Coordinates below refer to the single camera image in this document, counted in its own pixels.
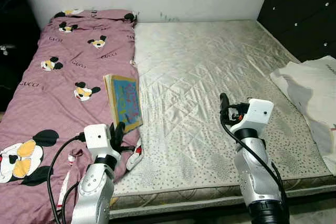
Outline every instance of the black cable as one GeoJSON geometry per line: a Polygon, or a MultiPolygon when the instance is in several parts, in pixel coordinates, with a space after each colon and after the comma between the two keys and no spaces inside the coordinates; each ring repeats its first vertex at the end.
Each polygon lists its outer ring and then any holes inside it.
{"type": "Polygon", "coordinates": [[[67,202],[67,198],[69,196],[69,194],[71,193],[71,191],[76,187],[78,186],[79,182],[76,182],[74,185],[72,185],[69,190],[67,190],[67,193],[64,195],[64,198],[63,198],[63,202],[62,202],[62,223],[63,224],[66,224],[66,220],[65,220],[65,204],[67,202]]]}
{"type": "MultiPolygon", "coordinates": [[[[269,173],[269,175],[274,179],[274,181],[277,183],[279,190],[281,192],[281,197],[283,199],[285,199],[284,195],[286,195],[286,192],[284,190],[284,187],[282,185],[282,182],[280,182],[280,180],[276,177],[276,175],[272,172],[272,170],[268,167],[268,165],[253,151],[251,150],[243,141],[241,141],[239,138],[237,138],[225,125],[223,117],[222,117],[222,113],[224,113],[224,111],[221,111],[221,117],[220,117],[220,122],[222,127],[224,128],[224,130],[226,131],[227,134],[229,134],[237,143],[239,143],[244,149],[246,149],[248,152],[251,153],[251,155],[260,162],[260,164],[265,168],[265,170],[269,173]]],[[[284,209],[286,211],[286,215],[287,218],[289,219],[289,211],[288,211],[288,206],[286,202],[283,202],[284,205],[284,209]]]]}
{"type": "Polygon", "coordinates": [[[48,175],[47,175],[47,187],[48,187],[48,194],[49,194],[49,199],[50,199],[50,203],[51,203],[51,209],[53,210],[53,214],[54,214],[54,217],[55,217],[55,221],[57,224],[61,224],[59,219],[58,219],[58,216],[57,216],[57,210],[56,210],[56,205],[55,205],[55,202],[54,202],[54,197],[53,197],[53,193],[51,192],[51,185],[50,185],[50,177],[51,177],[51,173],[53,171],[53,166],[54,166],[54,163],[58,157],[58,155],[60,154],[60,152],[65,148],[65,146],[67,146],[69,143],[71,143],[72,141],[74,140],[78,140],[79,139],[79,136],[75,136],[73,138],[71,138],[70,140],[66,141],[62,147],[57,151],[54,159],[51,161],[51,165],[50,165],[50,168],[49,168],[49,171],[48,171],[48,175]]]}

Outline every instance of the bed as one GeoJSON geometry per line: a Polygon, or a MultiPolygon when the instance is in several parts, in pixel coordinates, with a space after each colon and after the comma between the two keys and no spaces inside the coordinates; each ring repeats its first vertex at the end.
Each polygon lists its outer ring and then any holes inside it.
{"type": "MultiPolygon", "coordinates": [[[[124,137],[124,146],[135,146],[140,136],[143,158],[127,172],[125,163],[132,153],[123,153],[110,202],[111,219],[243,202],[233,164],[234,141],[219,123],[221,92],[232,103],[254,97],[275,104],[263,137],[289,197],[336,190],[335,177],[304,118],[269,77],[276,68],[297,60],[257,22],[139,23],[134,57],[133,18],[123,10],[72,10],[58,14],[45,28],[0,123],[1,169],[4,161],[17,162],[8,147],[18,144],[16,152],[30,150],[37,157],[38,172],[26,165],[23,174],[16,172],[16,177],[1,181],[3,220],[52,221],[46,170],[61,144],[86,125],[111,123],[102,90],[102,75],[107,73],[133,78],[139,73],[144,120],[124,137]],[[42,95],[52,102],[40,101],[42,95]],[[18,201],[24,202],[19,210],[14,208],[18,201]]],[[[64,150],[51,181],[56,201],[90,162],[82,143],[64,150]]],[[[72,193],[69,218],[74,204],[72,193]]]]}
{"type": "Polygon", "coordinates": [[[303,116],[269,74],[298,62],[257,22],[139,23],[143,160],[116,184],[111,218],[243,202],[219,94],[275,104],[262,136],[289,197],[335,191],[303,116]]]}

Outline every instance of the book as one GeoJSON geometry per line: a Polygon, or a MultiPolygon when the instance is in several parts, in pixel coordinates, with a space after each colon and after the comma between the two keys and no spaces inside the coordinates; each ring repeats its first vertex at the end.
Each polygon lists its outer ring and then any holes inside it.
{"type": "Polygon", "coordinates": [[[125,123],[125,133],[143,124],[139,88],[135,79],[107,74],[104,83],[109,99],[113,125],[125,123]]]}

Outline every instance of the floor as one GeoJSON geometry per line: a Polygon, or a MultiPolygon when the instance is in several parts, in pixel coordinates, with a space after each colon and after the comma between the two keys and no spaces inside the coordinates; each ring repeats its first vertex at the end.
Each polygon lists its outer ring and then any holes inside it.
{"type": "MultiPolygon", "coordinates": [[[[291,224],[336,224],[336,198],[324,199],[312,203],[290,207],[291,224]]],[[[207,219],[184,219],[178,221],[160,222],[160,224],[250,224],[248,214],[220,216],[207,219]]]]}

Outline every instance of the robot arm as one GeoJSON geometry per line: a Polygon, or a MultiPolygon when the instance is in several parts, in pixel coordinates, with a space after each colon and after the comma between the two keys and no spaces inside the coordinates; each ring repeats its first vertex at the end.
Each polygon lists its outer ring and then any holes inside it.
{"type": "Polygon", "coordinates": [[[234,163],[239,172],[240,191],[252,217],[252,224],[289,223],[282,184],[270,170],[275,166],[266,152],[265,141],[259,138],[268,123],[273,103],[250,99],[249,103],[229,105],[224,93],[220,95],[220,99],[222,126],[237,142],[234,163]],[[230,114],[230,108],[237,112],[230,114]]]}
{"type": "Polygon", "coordinates": [[[114,168],[120,161],[118,149],[125,125],[120,123],[115,132],[105,124],[89,125],[84,128],[87,148],[94,163],[88,167],[78,185],[78,201],[72,213],[72,224],[94,224],[109,222],[109,203],[113,194],[114,168]]]}

